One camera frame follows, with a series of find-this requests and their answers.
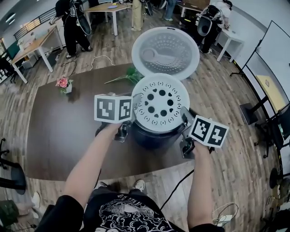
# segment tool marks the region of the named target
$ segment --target green shorts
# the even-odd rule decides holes
[[[17,222],[19,211],[14,201],[0,201],[0,219],[3,227]]]

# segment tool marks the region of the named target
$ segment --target dark brown table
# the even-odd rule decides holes
[[[126,74],[131,65],[73,75],[73,88],[68,95],[62,95],[55,82],[38,88],[29,122],[25,170],[28,177],[66,180],[101,124],[94,121],[94,95],[131,92],[134,86],[126,80],[104,85]],[[125,143],[112,141],[100,179],[137,175],[186,162],[180,140],[181,137],[170,148],[157,150],[140,147],[130,133]]]

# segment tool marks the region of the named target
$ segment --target white perforated lid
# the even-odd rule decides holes
[[[137,121],[145,128],[167,132],[182,123],[180,109],[189,109],[189,95],[184,85],[176,78],[155,73],[141,79],[132,96],[141,93],[142,99],[134,108]]]
[[[141,34],[133,44],[131,55],[143,76],[166,73],[183,80],[199,63],[195,41],[184,31],[171,27],[157,27]]]

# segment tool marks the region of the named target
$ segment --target pink flower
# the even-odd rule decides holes
[[[60,79],[56,79],[56,85],[55,86],[59,86],[60,84]]]
[[[66,88],[68,86],[68,79],[63,77],[62,79],[60,79],[60,83],[59,86],[61,88]]]

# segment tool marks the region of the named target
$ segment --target black sleeve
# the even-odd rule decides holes
[[[65,5],[63,1],[58,1],[55,5],[56,17],[65,15]]]
[[[217,227],[213,224],[203,224],[193,227],[189,230],[189,232],[224,232],[224,228]]]
[[[55,206],[47,208],[35,232],[78,232],[82,226],[83,213],[78,201],[70,196],[61,196]]]

